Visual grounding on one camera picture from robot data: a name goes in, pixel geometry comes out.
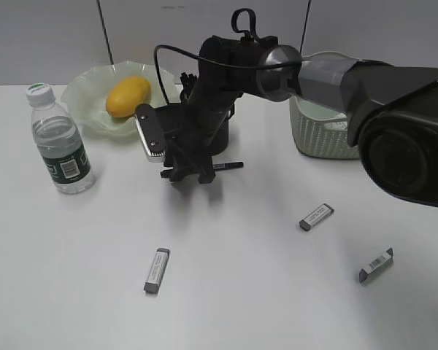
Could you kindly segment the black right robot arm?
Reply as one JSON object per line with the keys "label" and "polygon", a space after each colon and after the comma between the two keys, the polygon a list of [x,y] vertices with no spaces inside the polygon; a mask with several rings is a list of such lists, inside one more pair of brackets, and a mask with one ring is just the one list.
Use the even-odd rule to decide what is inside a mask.
{"label": "black right robot arm", "polygon": [[197,56],[199,75],[166,132],[170,179],[191,172],[214,179],[208,150],[235,101],[250,94],[292,96],[347,117],[347,143],[372,181],[389,195],[438,207],[438,68],[393,66],[353,58],[304,59],[274,37],[256,42],[211,36]]}

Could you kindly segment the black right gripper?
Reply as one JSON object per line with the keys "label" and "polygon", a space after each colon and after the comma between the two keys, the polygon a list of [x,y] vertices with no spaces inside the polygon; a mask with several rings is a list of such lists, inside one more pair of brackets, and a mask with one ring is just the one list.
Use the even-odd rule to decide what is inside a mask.
{"label": "black right gripper", "polygon": [[185,154],[167,152],[162,179],[179,182],[195,173],[191,155],[205,151],[197,160],[199,184],[210,184],[215,178],[212,155],[208,150],[219,127],[230,109],[210,109],[205,106],[190,106],[188,103],[173,103],[155,109],[166,143],[173,141]]}

